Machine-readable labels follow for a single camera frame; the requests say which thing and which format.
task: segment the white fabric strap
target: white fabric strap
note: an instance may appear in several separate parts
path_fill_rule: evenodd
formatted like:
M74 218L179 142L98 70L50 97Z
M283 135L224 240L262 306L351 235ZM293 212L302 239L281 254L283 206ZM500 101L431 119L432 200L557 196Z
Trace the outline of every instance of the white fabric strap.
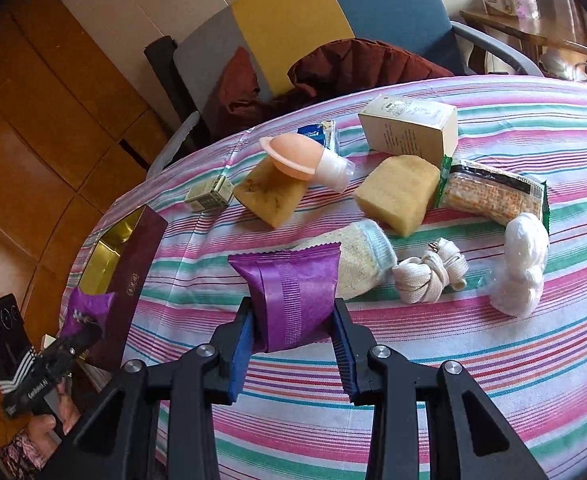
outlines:
M422 258L411 256L392 269L400 299L410 304L434 303L447 285L464 289L467 270L469 265L458 247L444 238L430 243Z

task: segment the striped tablecloth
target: striped tablecloth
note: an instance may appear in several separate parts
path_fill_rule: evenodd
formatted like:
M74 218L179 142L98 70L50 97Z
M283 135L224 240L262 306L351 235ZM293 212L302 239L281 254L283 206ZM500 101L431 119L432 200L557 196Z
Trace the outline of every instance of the striped tablecloth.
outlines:
M436 304L404 306L391 281L350 301L353 320L409 359L462 362L526 442L551 478L575 478L587 465L587 85L524 76L429 80L366 91L300 110L184 158L117 200L80 250L62 300L99 235L143 203L169 221L129 332L124 359L174 360L206 342L248 294L227 264L230 253L272 251L362 218L351 192L387 155L370 152L357 112L384 92L458 107L457 156L547 180L551 251L542 301L529 319L494 310L483 277L502 253L504 228L451 210L431 211L410 238L391 230L398 256L420 254L438 237L469 261L468 286ZM239 182L264 156L258 138L320 120L337 121L340 153L355 162L349 189L313 187L292 218L269 230L238 202L193 214L186 190L223 171ZM424 406L420 478L428 478ZM168 406L160 419L166 449ZM223 478L360 480L372 409L342 392L330 342L251 359L243 393L214 420Z

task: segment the sponge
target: sponge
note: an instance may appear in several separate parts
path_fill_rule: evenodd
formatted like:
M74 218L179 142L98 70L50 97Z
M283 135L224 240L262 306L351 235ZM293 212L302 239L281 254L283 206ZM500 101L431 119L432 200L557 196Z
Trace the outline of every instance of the sponge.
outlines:
M266 156L234 186L234 196L256 216L277 228L295 211L308 187L308 181L286 175Z
M368 217L387 222L402 237L422 223L440 170L415 155L391 156L373 170L353 197Z

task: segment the metal screw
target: metal screw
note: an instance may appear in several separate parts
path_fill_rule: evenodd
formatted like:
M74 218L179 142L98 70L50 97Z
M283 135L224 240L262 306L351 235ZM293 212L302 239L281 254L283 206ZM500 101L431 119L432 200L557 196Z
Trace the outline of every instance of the metal screw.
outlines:
M462 365L458 361L447 361L445 363L445 370L452 375L458 375L462 372Z
M211 357L216 353L216 349L212 345L200 345L196 348L196 353L200 357Z
M123 368L125 369L125 372L128 372L130 374L135 374L136 372L139 372L140 370L142 370L143 366L144 366L144 363L141 360L130 359L129 361L127 361L125 363L125 366L123 366Z
M385 345L376 345L371 349L371 354L379 359L387 359L391 355L391 350Z

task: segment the brown jacket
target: brown jacket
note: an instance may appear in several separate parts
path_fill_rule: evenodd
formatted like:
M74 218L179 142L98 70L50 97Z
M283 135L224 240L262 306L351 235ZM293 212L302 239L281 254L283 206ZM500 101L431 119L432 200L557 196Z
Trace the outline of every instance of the brown jacket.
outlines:
M453 74L417 54L382 41L339 40L318 47L288 72L294 88L269 103L258 99L258 79L246 50L238 48L210 103L218 108L212 132L219 140L309 105L370 88Z

